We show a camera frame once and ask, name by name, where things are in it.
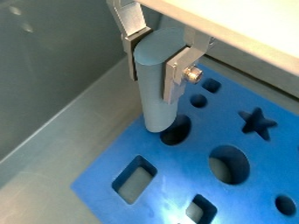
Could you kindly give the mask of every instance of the screw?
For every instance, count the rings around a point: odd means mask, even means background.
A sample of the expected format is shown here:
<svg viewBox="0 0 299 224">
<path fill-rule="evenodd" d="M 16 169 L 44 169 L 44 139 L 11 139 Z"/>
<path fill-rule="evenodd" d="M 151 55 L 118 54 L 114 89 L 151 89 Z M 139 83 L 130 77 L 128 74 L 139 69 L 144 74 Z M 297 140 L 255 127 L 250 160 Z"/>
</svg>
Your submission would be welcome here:
<svg viewBox="0 0 299 224">
<path fill-rule="evenodd" d="M 200 79 L 202 79 L 202 75 L 203 75 L 203 71 L 196 67 L 196 66 L 188 66 L 184 69 L 184 79 L 192 83 L 196 84 Z"/>
</svg>

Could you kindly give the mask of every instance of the rectangular hole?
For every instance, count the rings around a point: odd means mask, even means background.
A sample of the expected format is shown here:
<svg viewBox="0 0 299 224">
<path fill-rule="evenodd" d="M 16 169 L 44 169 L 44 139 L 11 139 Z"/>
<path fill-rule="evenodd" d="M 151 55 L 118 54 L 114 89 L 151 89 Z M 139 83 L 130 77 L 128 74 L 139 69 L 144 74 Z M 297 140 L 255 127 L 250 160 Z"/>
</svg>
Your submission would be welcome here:
<svg viewBox="0 0 299 224">
<path fill-rule="evenodd" d="M 155 174 L 156 169 L 151 163 L 142 156 L 136 156 L 112 183 L 112 188 L 127 204 L 135 203 Z"/>
<path fill-rule="evenodd" d="M 196 224 L 210 224 L 218 208 L 198 194 L 186 209 L 186 214 Z"/>
</svg>

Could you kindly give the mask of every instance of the metal clamp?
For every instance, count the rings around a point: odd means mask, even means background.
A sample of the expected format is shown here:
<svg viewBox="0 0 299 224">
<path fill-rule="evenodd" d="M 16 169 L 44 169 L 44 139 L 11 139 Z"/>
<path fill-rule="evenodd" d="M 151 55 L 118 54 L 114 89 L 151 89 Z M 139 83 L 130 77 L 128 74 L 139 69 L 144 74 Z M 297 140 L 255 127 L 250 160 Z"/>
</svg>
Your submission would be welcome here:
<svg viewBox="0 0 299 224">
<path fill-rule="evenodd" d="M 194 84 L 199 82 L 203 71 L 195 65 L 200 56 L 214 47 L 215 38 L 186 26 L 184 42 L 187 46 L 166 62 L 164 67 L 163 100 L 168 104 L 183 95 L 186 81 Z"/>
<path fill-rule="evenodd" d="M 146 37 L 152 29 L 146 26 L 146 18 L 140 3 L 134 0 L 107 0 L 108 8 L 122 31 L 124 51 L 128 57 L 130 76 L 136 81 L 136 65 L 134 50 L 136 44 Z"/>
</svg>

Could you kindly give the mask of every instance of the circular hole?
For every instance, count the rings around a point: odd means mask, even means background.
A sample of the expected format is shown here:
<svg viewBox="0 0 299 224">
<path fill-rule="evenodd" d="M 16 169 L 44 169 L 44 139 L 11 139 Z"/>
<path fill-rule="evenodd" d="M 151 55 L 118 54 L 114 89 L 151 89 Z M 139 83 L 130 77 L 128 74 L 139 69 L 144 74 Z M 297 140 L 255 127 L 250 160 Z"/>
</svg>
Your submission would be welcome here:
<svg viewBox="0 0 299 224">
<path fill-rule="evenodd" d="M 248 159 L 234 146 L 220 146 L 210 154 L 210 169 L 223 183 L 240 184 L 248 178 Z"/>
<path fill-rule="evenodd" d="M 275 207 L 282 214 L 287 216 L 295 215 L 295 203 L 289 197 L 279 196 L 275 199 Z"/>
<path fill-rule="evenodd" d="M 171 127 L 160 134 L 160 139 L 167 145 L 176 145 L 190 135 L 192 127 L 191 118 L 187 115 L 178 115 Z"/>
<path fill-rule="evenodd" d="M 208 100 L 206 98 L 204 95 L 202 94 L 196 94 L 191 97 L 191 105 L 195 107 L 195 108 L 203 108 L 208 103 Z"/>
</svg>

